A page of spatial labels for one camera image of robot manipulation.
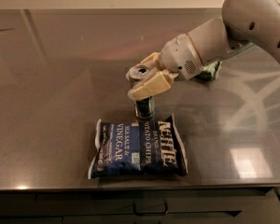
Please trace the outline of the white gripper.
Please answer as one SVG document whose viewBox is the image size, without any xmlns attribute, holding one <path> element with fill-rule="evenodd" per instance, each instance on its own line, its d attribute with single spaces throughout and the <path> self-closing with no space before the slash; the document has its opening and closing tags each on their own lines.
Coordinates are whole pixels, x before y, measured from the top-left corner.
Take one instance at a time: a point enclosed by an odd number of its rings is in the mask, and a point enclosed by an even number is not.
<svg viewBox="0 0 280 224">
<path fill-rule="evenodd" d="M 208 64 L 227 60 L 251 47 L 251 42 L 229 38 L 223 20 L 214 18 L 170 40 L 161 53 L 146 56 L 139 64 L 141 67 L 162 71 L 136 84 L 128 91 L 128 97 L 140 101 L 168 91 L 176 77 L 189 80 Z"/>
</svg>

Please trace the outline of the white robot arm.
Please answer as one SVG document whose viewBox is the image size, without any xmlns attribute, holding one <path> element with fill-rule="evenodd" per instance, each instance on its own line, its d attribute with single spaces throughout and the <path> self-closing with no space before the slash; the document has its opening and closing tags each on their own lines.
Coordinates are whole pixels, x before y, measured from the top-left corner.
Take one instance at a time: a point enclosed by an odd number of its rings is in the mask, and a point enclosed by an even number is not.
<svg viewBox="0 0 280 224">
<path fill-rule="evenodd" d="M 168 41 L 127 73 L 145 74 L 128 92 L 138 101 L 199 75 L 210 63 L 257 45 L 280 64 L 280 4 L 276 0 L 225 0 L 221 16 Z"/>
</svg>

